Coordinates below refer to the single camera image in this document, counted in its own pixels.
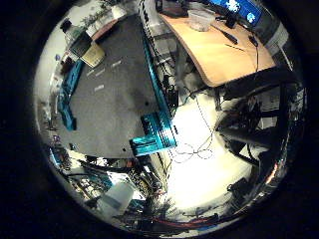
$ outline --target plastic container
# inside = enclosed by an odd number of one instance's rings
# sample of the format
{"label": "plastic container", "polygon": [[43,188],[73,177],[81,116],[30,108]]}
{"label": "plastic container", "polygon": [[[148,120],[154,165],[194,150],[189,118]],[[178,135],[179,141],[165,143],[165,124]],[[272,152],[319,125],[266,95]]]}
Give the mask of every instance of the plastic container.
{"label": "plastic container", "polygon": [[81,58],[90,48],[92,42],[85,29],[72,25],[68,18],[63,21],[60,29],[66,34],[67,49],[78,58]]}
{"label": "plastic container", "polygon": [[198,32],[207,32],[210,24],[214,20],[214,16],[205,11],[188,10],[189,27]]}
{"label": "plastic container", "polygon": [[106,219],[123,215],[133,198],[133,188],[125,182],[118,182],[101,195],[98,206]]}

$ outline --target computer monitor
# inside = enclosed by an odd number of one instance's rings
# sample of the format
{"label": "computer monitor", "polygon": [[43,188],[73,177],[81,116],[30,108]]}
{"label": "computer monitor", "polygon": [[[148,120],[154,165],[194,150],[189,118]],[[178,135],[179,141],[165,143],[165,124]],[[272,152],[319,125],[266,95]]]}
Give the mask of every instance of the computer monitor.
{"label": "computer monitor", "polygon": [[209,0],[209,2],[238,13],[252,26],[258,23],[261,16],[261,9],[249,0]]}

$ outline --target wooden desk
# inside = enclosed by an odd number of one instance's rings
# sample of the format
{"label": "wooden desk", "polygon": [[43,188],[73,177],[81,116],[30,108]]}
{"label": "wooden desk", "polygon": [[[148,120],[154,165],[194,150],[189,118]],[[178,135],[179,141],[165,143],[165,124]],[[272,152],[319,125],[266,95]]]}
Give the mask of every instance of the wooden desk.
{"label": "wooden desk", "polygon": [[[225,36],[213,27],[208,32],[197,32],[191,29],[188,18],[170,18],[160,15],[164,22],[180,40],[194,61],[202,80],[210,87],[217,87],[229,81],[255,73],[257,65],[256,48],[248,39],[250,33],[236,25],[235,29],[227,28],[224,23],[214,21],[213,25],[237,38],[233,45]],[[274,67],[275,64],[268,51],[258,40],[258,71]],[[241,48],[234,49],[225,44]]]}

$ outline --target electronic equipment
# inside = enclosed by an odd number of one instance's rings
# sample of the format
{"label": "electronic equipment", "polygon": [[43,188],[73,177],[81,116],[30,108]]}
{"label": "electronic equipment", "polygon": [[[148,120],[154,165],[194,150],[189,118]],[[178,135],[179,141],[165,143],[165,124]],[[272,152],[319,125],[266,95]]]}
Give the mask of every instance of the electronic equipment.
{"label": "electronic equipment", "polygon": [[123,215],[133,199],[133,194],[134,189],[128,183],[118,182],[101,195],[97,204],[106,218]]}
{"label": "electronic equipment", "polygon": [[261,9],[250,0],[209,0],[209,2],[228,9],[230,13],[235,13],[252,26],[256,26],[261,17]]}
{"label": "electronic equipment", "polygon": [[254,45],[255,47],[258,47],[258,42],[254,36],[249,36],[248,39],[252,43],[252,45]]}
{"label": "electronic equipment", "polygon": [[167,91],[168,105],[170,108],[178,107],[178,91],[174,89],[169,89]]}

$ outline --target tools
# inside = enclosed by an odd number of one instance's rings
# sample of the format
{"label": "tools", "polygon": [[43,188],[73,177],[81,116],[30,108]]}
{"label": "tools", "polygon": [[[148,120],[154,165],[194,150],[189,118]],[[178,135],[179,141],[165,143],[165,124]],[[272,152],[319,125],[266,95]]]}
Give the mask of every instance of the tools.
{"label": "tools", "polygon": [[234,49],[237,49],[237,50],[239,50],[239,51],[244,52],[244,50],[243,50],[243,49],[241,49],[241,48],[237,48],[237,47],[234,47],[234,46],[230,46],[229,44],[225,44],[225,46],[227,46],[227,47],[231,47],[231,48],[234,48]]}
{"label": "tools", "polygon": [[235,38],[234,36],[232,36],[229,33],[226,33],[225,31],[221,30],[220,28],[217,28],[216,26],[213,26],[212,24],[210,25],[211,27],[213,27],[214,29],[218,30],[219,32],[222,33],[222,35],[224,35],[230,42],[232,42],[233,44],[237,45],[238,44],[238,40],[237,38]]}
{"label": "tools", "polygon": [[255,39],[254,36],[249,36],[248,39],[249,39],[249,41],[251,42],[252,45],[254,45],[256,48],[258,47],[258,42],[257,42],[257,40]]}

